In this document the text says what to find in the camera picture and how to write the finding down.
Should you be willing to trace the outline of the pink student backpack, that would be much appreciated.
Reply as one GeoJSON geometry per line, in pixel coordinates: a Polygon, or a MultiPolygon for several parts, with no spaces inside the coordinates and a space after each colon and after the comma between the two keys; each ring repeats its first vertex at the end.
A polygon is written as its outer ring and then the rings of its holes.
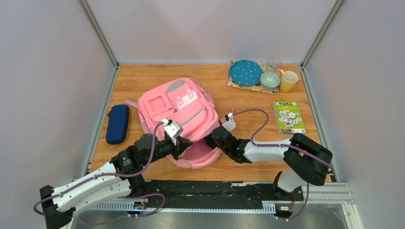
{"type": "Polygon", "coordinates": [[[176,121],[183,128],[181,137],[193,142],[179,159],[167,158],[177,167],[202,168],[221,154],[219,148],[208,146],[204,138],[220,126],[211,94],[191,78],[179,78],[145,92],[137,102],[126,99],[125,104],[137,108],[141,127],[153,133],[162,119],[176,121]]]}

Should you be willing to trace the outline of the green comic book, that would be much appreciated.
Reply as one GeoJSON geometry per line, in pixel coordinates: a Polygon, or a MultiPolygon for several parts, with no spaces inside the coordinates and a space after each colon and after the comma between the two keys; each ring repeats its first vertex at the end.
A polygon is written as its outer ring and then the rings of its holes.
{"type": "Polygon", "coordinates": [[[277,130],[281,136],[307,134],[302,114],[296,101],[274,101],[272,107],[277,130]]]}

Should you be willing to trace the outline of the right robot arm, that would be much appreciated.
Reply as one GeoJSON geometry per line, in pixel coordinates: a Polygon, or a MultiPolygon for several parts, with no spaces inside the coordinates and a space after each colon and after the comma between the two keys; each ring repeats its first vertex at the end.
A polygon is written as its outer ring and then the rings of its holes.
{"type": "Polygon", "coordinates": [[[233,161],[253,163],[283,161],[289,169],[274,180],[272,193],[279,200],[286,199],[297,187],[307,183],[323,186],[328,172],[332,171],[332,152],[304,134],[293,134],[290,139],[275,142],[255,142],[240,139],[223,126],[214,129],[205,142],[219,148],[233,161]]]}

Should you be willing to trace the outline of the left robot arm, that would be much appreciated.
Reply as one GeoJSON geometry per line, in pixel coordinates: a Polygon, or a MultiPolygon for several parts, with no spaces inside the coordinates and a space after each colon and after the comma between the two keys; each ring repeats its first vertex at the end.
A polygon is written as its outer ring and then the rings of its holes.
{"type": "Polygon", "coordinates": [[[86,176],[60,187],[46,185],[40,189],[46,228],[59,229],[87,209],[121,197],[140,198],[146,192],[142,172],[147,165],[168,155],[178,158],[192,141],[181,136],[175,141],[144,134],[127,149],[86,176]]]}

